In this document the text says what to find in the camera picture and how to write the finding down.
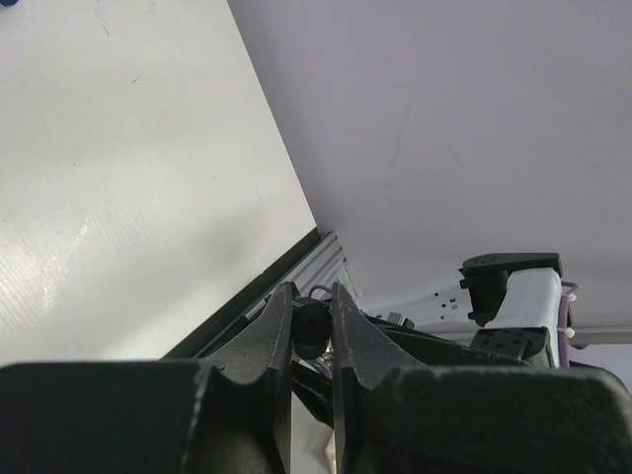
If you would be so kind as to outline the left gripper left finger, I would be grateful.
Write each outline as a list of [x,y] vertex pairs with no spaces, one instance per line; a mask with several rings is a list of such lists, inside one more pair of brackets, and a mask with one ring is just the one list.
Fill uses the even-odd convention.
[[5,473],[285,473],[292,283],[207,358],[1,370]]

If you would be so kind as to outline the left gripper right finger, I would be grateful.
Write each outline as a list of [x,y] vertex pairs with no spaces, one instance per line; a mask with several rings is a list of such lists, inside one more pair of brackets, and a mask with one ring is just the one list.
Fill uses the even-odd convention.
[[341,473],[627,473],[631,397],[585,369],[422,364],[332,296]]

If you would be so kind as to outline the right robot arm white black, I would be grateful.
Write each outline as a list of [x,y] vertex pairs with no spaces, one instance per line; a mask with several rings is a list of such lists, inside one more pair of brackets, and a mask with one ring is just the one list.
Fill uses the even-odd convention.
[[570,367],[570,301],[556,254],[488,254],[417,289],[357,306],[397,346],[434,368],[393,384],[411,423],[473,427],[566,424],[579,400]]

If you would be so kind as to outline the glitter nail polish bottle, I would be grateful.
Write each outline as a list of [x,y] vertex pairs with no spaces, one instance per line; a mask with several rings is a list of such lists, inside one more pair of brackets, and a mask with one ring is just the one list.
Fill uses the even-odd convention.
[[295,343],[293,358],[300,364],[328,378],[332,377],[333,349],[329,341],[320,345]]

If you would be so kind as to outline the black nail polish cap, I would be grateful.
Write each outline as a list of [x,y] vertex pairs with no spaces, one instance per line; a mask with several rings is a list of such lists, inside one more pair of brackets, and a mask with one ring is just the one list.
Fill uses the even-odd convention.
[[303,359],[321,356],[329,344],[332,324],[329,311],[321,305],[295,308],[292,312],[291,338],[294,352]]

